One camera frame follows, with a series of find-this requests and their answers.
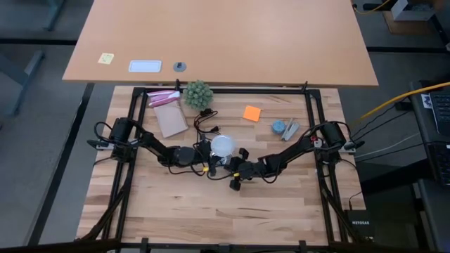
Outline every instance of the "white paper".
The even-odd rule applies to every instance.
[[[161,71],[161,60],[132,60],[129,63],[129,72],[157,73]]]
[[[422,95],[422,104],[425,109],[432,109],[431,98],[429,94]]]

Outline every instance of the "green succulent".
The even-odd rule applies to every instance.
[[[210,87],[201,80],[189,82],[187,89],[183,90],[185,103],[194,110],[203,111],[212,101]]]

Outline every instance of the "yellow wire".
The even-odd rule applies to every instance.
[[[359,14],[361,14],[361,15],[366,15],[366,14],[372,13],[373,11],[379,10],[380,8],[382,8],[383,6],[385,6],[387,3],[389,3],[390,1],[391,1],[391,0],[387,0],[386,2],[380,4],[379,7],[374,8],[373,10],[370,10],[370,11],[366,11],[366,12],[358,11],[357,8],[353,8],[353,9],[354,9],[354,11],[356,11],[357,13],[359,13]]]
[[[383,107],[385,107],[386,105],[389,105],[389,104],[391,104],[391,103],[393,103],[393,102],[395,102],[395,101],[397,101],[397,100],[403,99],[403,98],[405,98],[405,97],[407,97],[407,96],[411,96],[411,95],[414,95],[414,94],[417,94],[417,93],[422,93],[422,92],[425,92],[425,91],[430,91],[430,90],[433,90],[433,89],[438,89],[438,88],[441,88],[441,87],[444,87],[444,86],[450,86],[450,82],[446,82],[446,83],[443,83],[443,84],[436,84],[436,85],[433,85],[433,86],[430,86],[430,87],[417,89],[417,90],[415,90],[415,91],[406,92],[406,93],[404,93],[404,94],[402,94],[402,95],[400,95],[400,96],[396,96],[395,98],[393,98],[393,99],[391,99],[391,100],[389,100],[389,101],[386,101],[386,102],[384,102],[383,104],[379,105],[378,107],[376,107],[375,109],[371,110],[370,112],[367,112],[365,115],[363,115],[362,117],[360,117],[355,123],[359,123],[361,120],[363,120],[363,119],[365,119],[365,118],[371,116],[373,113],[375,113],[375,112],[381,110],[381,109],[382,109]]]

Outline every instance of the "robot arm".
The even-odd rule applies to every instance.
[[[318,155],[321,156],[321,160],[337,163],[340,159],[338,151],[346,143],[338,124],[338,122],[325,122],[316,125],[304,132],[299,140],[289,148],[286,148],[279,154],[260,157],[257,162],[248,162],[249,153],[241,148],[239,150],[240,157],[232,157],[230,163],[225,166],[225,169],[235,175],[230,187],[234,190],[239,190],[240,181],[242,180],[251,180],[254,177],[260,177],[264,180],[274,176],[277,177],[287,168],[289,162],[313,151],[317,151]],[[134,127],[139,132],[138,138],[129,142],[128,138]],[[321,132],[323,138],[316,137],[318,131]],[[158,162],[163,166],[187,167],[208,163],[210,168],[208,173],[212,176],[215,175],[215,164],[218,159],[215,156],[211,156],[210,142],[204,136],[193,147],[166,147],[151,132],[143,129],[137,122],[123,117],[115,120],[108,139],[102,138],[105,142],[115,145],[112,150],[112,158],[121,162],[129,162],[133,154],[132,150],[142,147],[156,155]]]
[[[323,139],[316,137],[317,131],[322,133]],[[344,134],[340,130],[337,122],[326,122],[312,127],[310,130],[300,136],[299,140],[292,144],[279,154],[267,155],[258,158],[258,162],[248,162],[248,151],[240,149],[241,157],[231,158],[231,162],[226,169],[233,173],[238,173],[234,181],[231,182],[230,187],[234,190],[239,190],[239,181],[245,179],[252,179],[254,177],[261,177],[263,179],[278,176],[287,168],[288,163],[296,158],[318,151],[321,159],[337,163],[340,160],[339,149],[346,143]]]

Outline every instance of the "blue object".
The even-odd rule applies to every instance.
[[[272,124],[272,131],[275,134],[282,134],[284,132],[284,130],[286,129],[286,124],[284,124],[283,121],[281,120],[276,120],[273,124]]]

